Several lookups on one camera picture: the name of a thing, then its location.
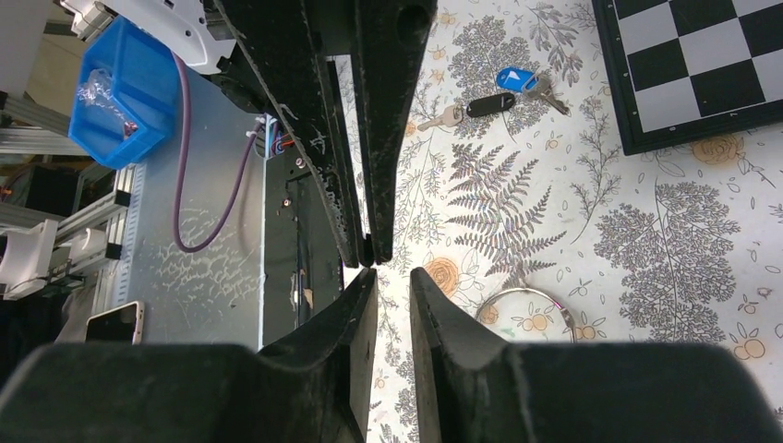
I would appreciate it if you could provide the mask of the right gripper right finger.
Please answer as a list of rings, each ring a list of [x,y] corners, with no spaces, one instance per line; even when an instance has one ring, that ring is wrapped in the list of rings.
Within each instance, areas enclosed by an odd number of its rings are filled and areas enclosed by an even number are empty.
[[[505,341],[410,275],[423,442],[778,442],[728,351],[690,343]]]

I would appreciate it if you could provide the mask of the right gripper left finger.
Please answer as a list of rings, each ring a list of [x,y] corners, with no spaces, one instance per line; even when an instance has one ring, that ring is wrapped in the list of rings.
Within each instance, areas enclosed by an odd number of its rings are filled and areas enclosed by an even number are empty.
[[[362,442],[377,272],[254,352],[232,344],[63,343],[1,394],[5,442]]]

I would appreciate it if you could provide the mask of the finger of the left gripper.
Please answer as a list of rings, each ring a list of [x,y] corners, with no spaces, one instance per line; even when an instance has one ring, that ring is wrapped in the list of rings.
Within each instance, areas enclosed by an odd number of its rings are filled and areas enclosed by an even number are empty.
[[[355,1],[351,48],[372,259],[392,259],[398,159],[437,3]]]
[[[342,25],[340,1],[215,4],[269,105],[312,173],[346,266],[367,264],[339,82],[325,37]]]

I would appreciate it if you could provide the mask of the metal keyring with keys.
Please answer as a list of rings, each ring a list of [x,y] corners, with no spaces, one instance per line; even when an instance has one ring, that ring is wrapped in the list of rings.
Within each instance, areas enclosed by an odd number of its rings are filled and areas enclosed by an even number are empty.
[[[509,342],[577,341],[571,312],[533,288],[512,288],[491,295],[478,306],[474,319]]]

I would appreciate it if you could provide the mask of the blue tag key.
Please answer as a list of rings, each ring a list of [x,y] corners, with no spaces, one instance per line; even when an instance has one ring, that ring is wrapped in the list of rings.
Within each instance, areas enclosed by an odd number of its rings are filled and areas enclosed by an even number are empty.
[[[496,84],[502,89],[520,92],[531,100],[546,102],[563,115],[570,114],[570,108],[556,97],[551,80],[543,74],[509,66],[498,72]]]

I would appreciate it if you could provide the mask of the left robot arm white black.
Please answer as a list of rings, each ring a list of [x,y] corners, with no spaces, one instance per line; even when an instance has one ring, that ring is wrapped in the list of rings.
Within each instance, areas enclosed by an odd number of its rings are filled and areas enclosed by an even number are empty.
[[[251,113],[312,172],[343,262],[391,260],[396,170],[433,1],[67,1],[90,40],[125,18]]]

